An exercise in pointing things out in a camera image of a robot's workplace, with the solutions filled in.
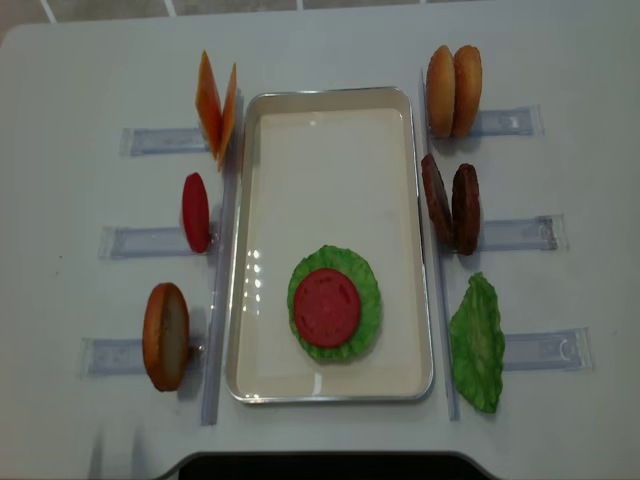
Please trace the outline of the upright bun slice left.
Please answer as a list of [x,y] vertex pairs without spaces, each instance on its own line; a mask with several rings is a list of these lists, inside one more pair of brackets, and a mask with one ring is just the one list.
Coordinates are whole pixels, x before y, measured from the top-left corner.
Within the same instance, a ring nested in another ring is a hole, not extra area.
[[160,283],[149,295],[142,349],[145,371],[154,387],[160,392],[176,391],[189,355],[189,312],[173,283]]

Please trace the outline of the white rectangular metal tray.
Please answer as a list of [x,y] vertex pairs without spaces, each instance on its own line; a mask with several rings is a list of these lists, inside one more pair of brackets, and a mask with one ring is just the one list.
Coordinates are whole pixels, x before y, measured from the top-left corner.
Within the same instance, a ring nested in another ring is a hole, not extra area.
[[[434,367],[413,111],[396,87],[265,93],[248,105],[238,171],[225,376],[245,404],[409,401]],[[292,272],[325,245],[363,257],[380,330],[319,363],[289,326]]]

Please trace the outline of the long clear left strip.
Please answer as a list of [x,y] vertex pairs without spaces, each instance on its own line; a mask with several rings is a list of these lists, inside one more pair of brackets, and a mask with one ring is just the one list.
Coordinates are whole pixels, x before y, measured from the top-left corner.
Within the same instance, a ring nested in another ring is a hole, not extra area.
[[229,285],[234,253],[234,229],[238,191],[238,164],[242,160],[244,130],[244,98],[237,90],[235,124],[222,171],[223,199],[214,247],[215,277],[211,319],[208,327],[206,364],[202,390],[201,425],[213,426],[218,419],[219,392],[222,376],[226,314],[229,307]]

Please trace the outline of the clear lettuce holder rail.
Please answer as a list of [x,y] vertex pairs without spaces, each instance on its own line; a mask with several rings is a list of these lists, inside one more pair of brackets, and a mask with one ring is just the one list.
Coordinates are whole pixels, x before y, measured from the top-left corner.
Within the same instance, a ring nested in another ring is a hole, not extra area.
[[587,328],[505,337],[505,371],[592,369]]

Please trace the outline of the green lettuce leaf on tray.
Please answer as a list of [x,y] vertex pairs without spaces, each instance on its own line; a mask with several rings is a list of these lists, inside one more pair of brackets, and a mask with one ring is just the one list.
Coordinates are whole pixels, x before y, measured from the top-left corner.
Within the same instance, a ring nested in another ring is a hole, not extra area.
[[[345,274],[355,285],[361,300],[361,318],[353,336],[341,346],[312,346],[298,333],[293,321],[293,297],[300,282],[312,271],[331,268]],[[294,268],[287,291],[289,326],[302,349],[319,363],[342,363],[363,355],[373,345],[380,330],[382,301],[377,279],[369,263],[356,252],[325,245],[303,258]]]

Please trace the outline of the orange cheese slice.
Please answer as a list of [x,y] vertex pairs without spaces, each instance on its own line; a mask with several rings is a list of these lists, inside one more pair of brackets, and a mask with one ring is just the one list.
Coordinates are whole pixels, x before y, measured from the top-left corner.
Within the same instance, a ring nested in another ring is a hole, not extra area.
[[226,92],[224,108],[222,110],[222,130],[221,130],[219,156],[217,160],[218,171],[221,171],[223,168],[226,151],[231,139],[234,126],[235,126],[236,92],[237,92],[236,64],[233,64],[229,85]]
[[201,55],[195,106],[211,153],[215,159],[218,159],[222,110],[213,70],[206,51],[203,51]]

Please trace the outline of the clear patty holder rail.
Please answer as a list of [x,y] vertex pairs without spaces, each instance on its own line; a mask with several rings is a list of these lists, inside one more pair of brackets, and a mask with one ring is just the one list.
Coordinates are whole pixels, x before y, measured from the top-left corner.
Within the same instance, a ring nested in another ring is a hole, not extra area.
[[563,215],[485,221],[477,245],[480,251],[560,251],[567,248]]

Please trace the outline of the clear cheese holder rail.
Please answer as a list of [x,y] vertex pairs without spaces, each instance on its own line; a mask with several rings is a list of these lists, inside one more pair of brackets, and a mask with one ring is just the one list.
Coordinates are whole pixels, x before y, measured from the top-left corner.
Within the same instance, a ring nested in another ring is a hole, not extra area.
[[120,142],[123,157],[209,151],[199,128],[125,128]]

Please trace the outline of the clear bun holder rail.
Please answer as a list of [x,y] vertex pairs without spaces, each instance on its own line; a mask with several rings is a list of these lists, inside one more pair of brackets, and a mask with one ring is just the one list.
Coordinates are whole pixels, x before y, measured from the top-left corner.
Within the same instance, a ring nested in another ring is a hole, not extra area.
[[472,125],[470,135],[535,136],[545,132],[539,104],[502,110],[481,110]]
[[76,371],[81,378],[145,375],[142,340],[83,338]]

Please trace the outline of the right orange cheese slice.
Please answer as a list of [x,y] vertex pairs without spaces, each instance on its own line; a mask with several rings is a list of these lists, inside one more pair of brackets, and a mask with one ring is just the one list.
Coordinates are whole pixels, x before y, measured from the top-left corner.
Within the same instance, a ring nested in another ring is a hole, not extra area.
[[237,92],[236,64],[233,64],[229,85],[226,92],[224,108],[222,110],[222,130],[221,130],[219,156],[217,160],[218,171],[221,171],[223,168],[226,151],[231,139],[234,126],[235,126],[236,92]]

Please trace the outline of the brown meat patty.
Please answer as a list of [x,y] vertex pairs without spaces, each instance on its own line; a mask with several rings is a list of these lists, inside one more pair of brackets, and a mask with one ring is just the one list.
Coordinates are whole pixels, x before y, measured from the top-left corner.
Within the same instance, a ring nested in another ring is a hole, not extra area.
[[481,212],[476,170],[468,163],[458,167],[453,179],[452,221],[457,252],[473,254],[478,244]]
[[429,217],[438,239],[445,245],[453,244],[452,215],[440,171],[431,153],[421,161],[423,188]]

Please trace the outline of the clear left bun holder rail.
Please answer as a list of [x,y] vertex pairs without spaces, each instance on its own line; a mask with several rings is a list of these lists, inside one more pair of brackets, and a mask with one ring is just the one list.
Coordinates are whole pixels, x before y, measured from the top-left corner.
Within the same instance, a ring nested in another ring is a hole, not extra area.
[[83,338],[76,371],[81,378],[145,375],[142,340]]

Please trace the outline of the clear tomato holder rail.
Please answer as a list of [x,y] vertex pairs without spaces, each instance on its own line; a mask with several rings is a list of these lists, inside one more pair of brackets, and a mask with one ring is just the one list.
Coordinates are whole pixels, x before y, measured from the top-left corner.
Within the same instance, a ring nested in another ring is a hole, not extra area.
[[98,248],[101,260],[197,255],[181,227],[104,227]]

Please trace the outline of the left bun slice top right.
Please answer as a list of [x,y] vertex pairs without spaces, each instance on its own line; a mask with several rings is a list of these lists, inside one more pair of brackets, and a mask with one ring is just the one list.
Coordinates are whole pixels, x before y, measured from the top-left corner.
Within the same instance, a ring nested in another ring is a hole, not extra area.
[[451,135],[455,106],[453,56],[446,45],[432,55],[426,74],[426,107],[429,125],[438,138]]

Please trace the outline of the long clear right strip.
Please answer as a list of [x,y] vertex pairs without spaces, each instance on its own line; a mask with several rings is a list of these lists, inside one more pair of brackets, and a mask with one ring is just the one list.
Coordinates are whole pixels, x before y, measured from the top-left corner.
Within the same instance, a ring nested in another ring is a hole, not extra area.
[[[423,147],[425,154],[432,154],[432,141],[430,134],[430,127],[427,115],[426,106],[426,68],[422,67],[420,71],[420,87],[419,96],[421,104],[421,123],[422,123],[422,136]],[[444,365],[444,382],[448,405],[448,415],[451,422],[457,422],[460,420],[460,408],[458,394],[455,389],[453,375],[452,375],[452,357],[450,348],[449,337],[449,316],[448,316],[448,298],[447,298],[447,285],[446,277],[443,271],[442,265],[442,244],[436,233],[435,227],[432,227],[434,239],[432,240],[432,251],[434,256],[434,269],[435,269],[435,283],[436,283],[436,298],[437,308],[439,315],[440,336],[443,351],[443,365]]]

